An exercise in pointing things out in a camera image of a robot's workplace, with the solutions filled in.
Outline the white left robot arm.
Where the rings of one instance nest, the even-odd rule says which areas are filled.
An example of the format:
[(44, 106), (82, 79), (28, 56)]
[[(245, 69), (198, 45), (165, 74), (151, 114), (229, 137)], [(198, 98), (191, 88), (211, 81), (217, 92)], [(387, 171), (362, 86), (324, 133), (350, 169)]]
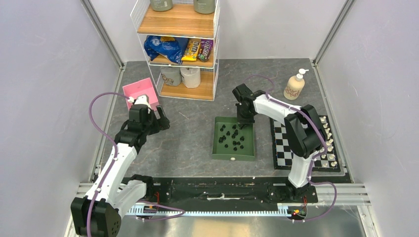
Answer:
[(138, 201), (154, 198), (155, 188), (150, 176), (134, 175), (126, 187), (119, 189), (128, 167), (137, 157), (147, 136), (169, 129), (164, 109), (155, 110), (145, 104), (135, 104), (129, 109), (128, 119), (113, 140), (110, 157), (96, 181), (83, 197), (71, 203), (75, 232), (82, 237), (115, 237), (122, 218)]

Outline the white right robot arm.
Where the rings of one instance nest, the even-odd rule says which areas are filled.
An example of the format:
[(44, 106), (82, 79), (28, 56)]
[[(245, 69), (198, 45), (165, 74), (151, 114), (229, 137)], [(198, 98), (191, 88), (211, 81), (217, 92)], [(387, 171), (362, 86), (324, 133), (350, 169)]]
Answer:
[(244, 83), (232, 91), (237, 100), (237, 122), (240, 128), (255, 122), (256, 115), (265, 115), (285, 126), (293, 161), (285, 182), (284, 198), (297, 202), (309, 190), (314, 161), (326, 148), (326, 132), (312, 105), (296, 106), (280, 101), (262, 90), (251, 91)]

